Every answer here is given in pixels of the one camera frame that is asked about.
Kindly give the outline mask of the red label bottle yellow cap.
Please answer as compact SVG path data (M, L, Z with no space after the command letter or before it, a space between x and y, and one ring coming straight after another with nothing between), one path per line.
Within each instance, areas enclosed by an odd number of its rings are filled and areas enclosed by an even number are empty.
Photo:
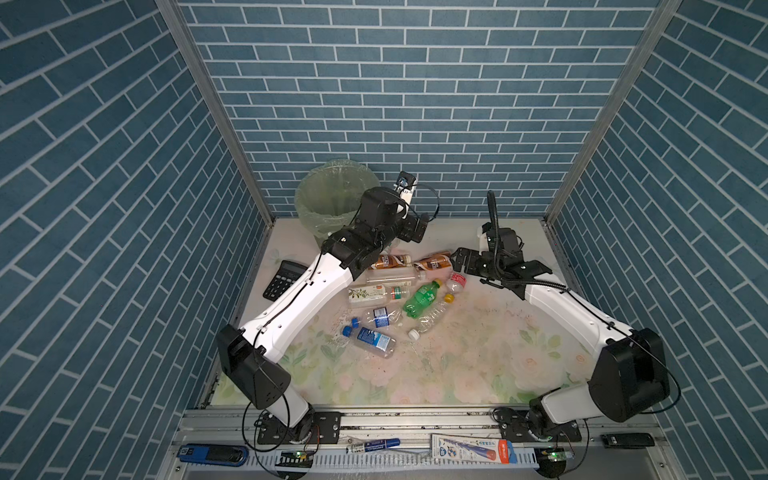
M445 282L446 293L444 295L444 301L447 303L453 303L456 297L460 295L466 286L466 278L459 273L452 273Z

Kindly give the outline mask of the brown coffee bottle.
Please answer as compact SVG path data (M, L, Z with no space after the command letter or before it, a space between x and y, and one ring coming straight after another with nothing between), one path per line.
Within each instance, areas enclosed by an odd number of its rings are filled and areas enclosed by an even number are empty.
M418 270L427 272L451 269L452 262L450 256L450 251L437 252L414 261L413 265Z
M411 267L412 265L412 257L409 254L386 254L380 255L378 259L370 266L370 269L384 270Z

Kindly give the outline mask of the clear crushed bottle white cap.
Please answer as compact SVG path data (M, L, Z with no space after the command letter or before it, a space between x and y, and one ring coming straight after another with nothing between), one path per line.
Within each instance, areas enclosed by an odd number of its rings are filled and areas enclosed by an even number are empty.
M410 329L407 336L412 341L419 340L425 333L432 330L450 310L452 301L443 300L430 306L418 319L416 326Z

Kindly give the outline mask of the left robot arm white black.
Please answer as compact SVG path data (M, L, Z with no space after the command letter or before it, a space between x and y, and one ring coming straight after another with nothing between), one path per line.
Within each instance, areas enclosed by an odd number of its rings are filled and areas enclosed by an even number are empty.
M353 219L330 234L308 270L266 310L240 327L216 335L222 372L250 404L304 437L310 404L292 386L279 362L319 310L371 267L392 241L420 242L430 217L411 206L420 183L403 173L393 188L373 187Z

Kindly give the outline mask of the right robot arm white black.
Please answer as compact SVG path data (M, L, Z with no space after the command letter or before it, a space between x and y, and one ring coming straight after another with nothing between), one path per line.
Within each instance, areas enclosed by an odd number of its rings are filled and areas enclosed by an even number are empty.
M529 403L532 432L545 436L575 420L606 417L624 422L653 413L679 384L666 365L664 344L653 330L636 330L591 305L539 260L527 260L510 228L481 229L485 247L459 248L453 268L486 285L509 290L560 324L594 359L586 383L558 388Z

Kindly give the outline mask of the mesh bin with green bag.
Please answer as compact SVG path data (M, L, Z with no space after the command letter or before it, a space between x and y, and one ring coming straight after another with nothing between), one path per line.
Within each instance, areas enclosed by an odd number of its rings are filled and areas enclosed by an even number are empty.
M375 173L362 164L329 161L300 181L294 199L298 218L321 245L354 218L363 193L379 185Z

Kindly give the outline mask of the clear frosted bottle white cap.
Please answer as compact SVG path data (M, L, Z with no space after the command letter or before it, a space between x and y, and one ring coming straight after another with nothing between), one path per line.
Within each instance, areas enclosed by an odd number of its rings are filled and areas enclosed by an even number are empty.
M426 280L426 272L415 267L373 269L366 272L365 284L417 285Z

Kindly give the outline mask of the white tea bottle green label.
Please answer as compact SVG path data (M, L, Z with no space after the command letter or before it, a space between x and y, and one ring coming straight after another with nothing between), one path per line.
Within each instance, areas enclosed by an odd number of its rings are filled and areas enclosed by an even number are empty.
M352 308L380 307L405 300L410 292L409 286L383 284L357 286L348 290L348 304Z

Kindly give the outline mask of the green soda bottle yellow cap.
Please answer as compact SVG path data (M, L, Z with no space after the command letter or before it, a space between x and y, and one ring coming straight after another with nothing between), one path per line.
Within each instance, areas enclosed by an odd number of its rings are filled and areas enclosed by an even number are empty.
M437 297L443 282L439 279L419 287L415 293L404 303L403 311L410 318L418 318Z

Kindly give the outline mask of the small crushed bottle blue label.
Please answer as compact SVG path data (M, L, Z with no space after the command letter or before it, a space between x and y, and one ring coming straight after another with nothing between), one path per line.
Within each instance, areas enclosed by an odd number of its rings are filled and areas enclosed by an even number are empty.
M366 310L360 315L360 322L368 328L382 329L396 326L403 317L400 308L381 306Z

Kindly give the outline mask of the blue cap bottle blue label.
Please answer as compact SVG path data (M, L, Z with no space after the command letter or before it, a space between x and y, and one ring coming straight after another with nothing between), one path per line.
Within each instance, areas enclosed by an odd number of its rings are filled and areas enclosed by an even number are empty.
M396 340L367 327L344 326L342 335L356 347L381 358L390 358L395 351Z

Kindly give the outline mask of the white red toothpaste box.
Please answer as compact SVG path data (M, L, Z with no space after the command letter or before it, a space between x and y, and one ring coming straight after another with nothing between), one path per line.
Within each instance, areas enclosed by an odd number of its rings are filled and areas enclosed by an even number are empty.
M512 444L504 439L479 439L474 437L433 434L433 457L454 462L481 462L491 464L517 464Z

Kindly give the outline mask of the blue marker pen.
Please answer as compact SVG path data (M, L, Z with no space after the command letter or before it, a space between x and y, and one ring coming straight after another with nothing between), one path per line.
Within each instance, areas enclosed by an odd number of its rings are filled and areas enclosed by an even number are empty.
M368 441L352 441L347 446L347 452L352 453L369 453L377 452L387 449L399 447L401 441L399 438L378 439Z

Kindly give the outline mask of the black remote right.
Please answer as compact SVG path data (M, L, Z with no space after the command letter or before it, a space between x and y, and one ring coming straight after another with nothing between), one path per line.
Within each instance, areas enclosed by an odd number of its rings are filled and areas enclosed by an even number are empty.
M645 449L654 447L656 442L648 433L619 432L600 436L603 446L612 449Z

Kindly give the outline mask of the blue black handheld device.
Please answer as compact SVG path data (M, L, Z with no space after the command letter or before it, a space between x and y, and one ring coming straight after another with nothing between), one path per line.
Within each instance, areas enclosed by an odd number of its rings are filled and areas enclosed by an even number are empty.
M220 467L241 467L248 457L248 451L242 446L217 444L185 444L176 455L182 463Z

